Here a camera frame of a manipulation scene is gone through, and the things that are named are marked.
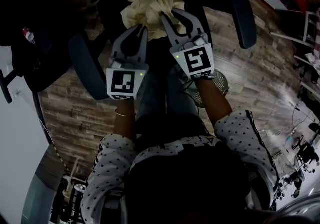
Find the cloth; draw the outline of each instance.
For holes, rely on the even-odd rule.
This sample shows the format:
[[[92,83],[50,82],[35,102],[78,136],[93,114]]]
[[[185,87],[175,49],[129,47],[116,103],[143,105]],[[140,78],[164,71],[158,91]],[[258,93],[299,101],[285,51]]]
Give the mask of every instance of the cloth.
[[[138,24],[145,25],[149,30],[148,41],[166,37],[167,33],[161,22],[161,12],[172,21],[177,31],[186,33],[186,28],[172,15],[172,8],[185,9],[181,0],[128,0],[132,4],[122,12],[122,21],[126,28]]]
[[[178,155],[187,146],[194,148],[215,147],[218,142],[224,142],[242,162],[256,168],[258,175],[267,186],[269,205],[271,205],[278,189],[279,176],[272,156],[254,125],[252,113],[242,110],[229,114],[216,123],[215,134],[216,137],[203,135],[184,137],[164,145],[147,148],[141,152],[137,152],[134,143],[126,137],[117,134],[106,135],[100,142],[95,167],[87,180],[88,186],[81,203],[83,219],[87,224],[100,224],[106,193],[115,187],[124,189],[125,173],[129,172],[130,176],[130,172],[143,161],[149,158],[166,158]],[[195,171],[194,168],[197,167],[190,167],[191,175]],[[223,179],[223,177],[219,177],[219,173],[216,173],[214,168],[208,169],[207,173],[211,173],[217,179]],[[203,176],[198,175],[198,179],[203,181],[203,184],[206,184],[207,173]]]

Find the white patterned sleeve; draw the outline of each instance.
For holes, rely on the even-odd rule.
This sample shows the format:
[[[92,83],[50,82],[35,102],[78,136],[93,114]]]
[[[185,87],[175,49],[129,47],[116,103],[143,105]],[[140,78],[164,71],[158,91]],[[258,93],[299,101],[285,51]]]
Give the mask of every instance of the white patterned sleeve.
[[[81,201],[81,212],[86,224],[100,224],[105,194],[113,188],[124,188],[125,172],[137,156],[135,144],[127,137],[109,134],[103,137],[88,186]]]
[[[273,158],[256,129],[252,112],[232,112],[218,120],[214,129],[216,136],[237,152],[243,162],[257,167],[272,194],[278,187],[279,176]]]

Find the bracelet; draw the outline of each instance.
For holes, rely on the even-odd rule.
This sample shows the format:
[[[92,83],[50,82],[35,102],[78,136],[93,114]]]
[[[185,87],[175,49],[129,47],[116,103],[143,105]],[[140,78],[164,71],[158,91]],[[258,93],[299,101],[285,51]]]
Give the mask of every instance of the bracelet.
[[[121,114],[121,113],[118,112],[118,109],[116,109],[115,112],[117,113],[117,115],[123,116],[123,117],[134,117],[134,116],[136,116],[136,113],[135,113],[134,115],[124,115],[124,114]]]

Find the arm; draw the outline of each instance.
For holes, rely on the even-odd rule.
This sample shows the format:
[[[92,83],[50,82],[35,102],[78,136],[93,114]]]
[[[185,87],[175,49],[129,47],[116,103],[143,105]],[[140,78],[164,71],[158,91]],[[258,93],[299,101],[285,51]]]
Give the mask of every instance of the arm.
[[[94,169],[87,179],[87,187],[81,201],[81,212],[85,223],[99,224],[110,190],[124,189],[124,176],[137,156],[132,140],[122,135],[106,135],[99,145]]]
[[[128,137],[134,140],[136,136],[136,115],[135,115],[135,102],[134,101],[118,101],[117,114],[114,123],[114,133]]]
[[[252,112],[237,110],[228,114],[216,122],[214,133],[248,167],[254,167],[250,169],[265,181],[271,204],[278,189],[279,176],[274,160],[255,126]]]
[[[219,119],[232,112],[231,106],[212,81],[200,79],[195,84],[211,123],[215,126]]]

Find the jeans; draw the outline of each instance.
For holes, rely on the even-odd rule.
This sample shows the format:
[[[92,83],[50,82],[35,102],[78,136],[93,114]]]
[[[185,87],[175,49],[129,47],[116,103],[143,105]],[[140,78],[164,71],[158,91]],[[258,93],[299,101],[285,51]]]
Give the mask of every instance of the jeans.
[[[175,70],[167,76],[158,73],[146,76],[136,121],[136,132],[142,135],[136,141],[139,150],[183,137],[210,135],[198,117],[193,99],[178,92],[182,85]]]
[[[137,119],[146,115],[193,114],[198,111],[193,99],[187,94],[178,93],[183,83],[172,69],[167,76],[148,73],[144,82],[145,91],[141,100]]]

